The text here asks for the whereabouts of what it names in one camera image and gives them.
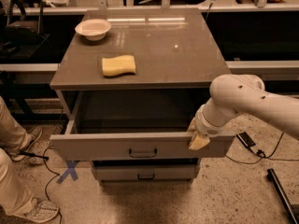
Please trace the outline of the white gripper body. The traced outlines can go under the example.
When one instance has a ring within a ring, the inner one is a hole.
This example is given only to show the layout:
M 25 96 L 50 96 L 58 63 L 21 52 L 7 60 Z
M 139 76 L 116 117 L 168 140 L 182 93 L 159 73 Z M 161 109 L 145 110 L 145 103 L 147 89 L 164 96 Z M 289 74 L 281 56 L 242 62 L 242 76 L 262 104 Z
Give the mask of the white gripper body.
M 225 118 L 218 108 L 202 105 L 196 112 L 195 128 L 203 136 L 218 136 L 224 128 Z

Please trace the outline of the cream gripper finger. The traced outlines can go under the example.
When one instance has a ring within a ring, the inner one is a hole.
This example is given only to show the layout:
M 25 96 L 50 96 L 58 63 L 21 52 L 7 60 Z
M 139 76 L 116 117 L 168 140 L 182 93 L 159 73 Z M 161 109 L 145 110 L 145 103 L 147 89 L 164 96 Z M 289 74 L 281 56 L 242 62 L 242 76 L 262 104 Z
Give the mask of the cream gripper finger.
M 192 139 L 188 144 L 188 149 L 190 150 L 199 150 L 210 142 L 208 136 L 203 135 L 196 130 L 195 119 L 192 119 L 187 131 L 192 133 Z

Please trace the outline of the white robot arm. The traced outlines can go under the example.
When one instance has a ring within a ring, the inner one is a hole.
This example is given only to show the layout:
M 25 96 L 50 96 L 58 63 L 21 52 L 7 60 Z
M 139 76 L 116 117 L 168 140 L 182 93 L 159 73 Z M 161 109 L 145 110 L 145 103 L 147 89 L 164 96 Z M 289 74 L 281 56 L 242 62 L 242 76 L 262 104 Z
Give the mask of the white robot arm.
M 196 111 L 188 128 L 188 148 L 199 150 L 222 133 L 232 119 L 246 113 L 299 139 L 299 100 L 265 90 L 254 75 L 221 75 L 209 87 L 210 98 Z

